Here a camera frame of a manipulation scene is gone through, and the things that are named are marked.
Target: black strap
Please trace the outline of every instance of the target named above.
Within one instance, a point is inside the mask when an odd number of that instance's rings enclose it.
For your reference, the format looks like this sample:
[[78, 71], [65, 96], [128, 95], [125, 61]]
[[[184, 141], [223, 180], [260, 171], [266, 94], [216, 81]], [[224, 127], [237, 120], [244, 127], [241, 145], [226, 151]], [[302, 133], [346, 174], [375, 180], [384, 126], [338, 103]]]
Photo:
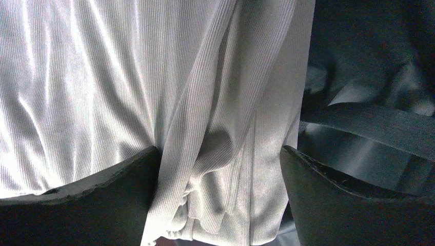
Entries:
[[301, 121], [349, 132], [435, 161], [435, 119], [428, 116], [344, 102], [301, 114]]

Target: garment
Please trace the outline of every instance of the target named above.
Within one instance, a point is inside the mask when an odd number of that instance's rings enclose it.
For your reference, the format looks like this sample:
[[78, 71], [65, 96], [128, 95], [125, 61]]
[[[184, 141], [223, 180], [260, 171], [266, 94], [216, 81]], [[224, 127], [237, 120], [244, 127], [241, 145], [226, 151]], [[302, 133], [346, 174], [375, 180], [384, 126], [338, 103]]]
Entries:
[[272, 241], [314, 0], [1, 1], [0, 194], [163, 153], [143, 245]]

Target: cloth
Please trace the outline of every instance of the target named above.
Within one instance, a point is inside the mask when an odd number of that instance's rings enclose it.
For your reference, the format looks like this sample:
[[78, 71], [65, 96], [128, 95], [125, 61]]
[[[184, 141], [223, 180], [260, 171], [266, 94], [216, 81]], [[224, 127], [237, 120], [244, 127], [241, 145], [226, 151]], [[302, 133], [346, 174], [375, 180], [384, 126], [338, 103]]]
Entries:
[[143, 245], [272, 241], [314, 0], [0, 1], [0, 195], [163, 153]]

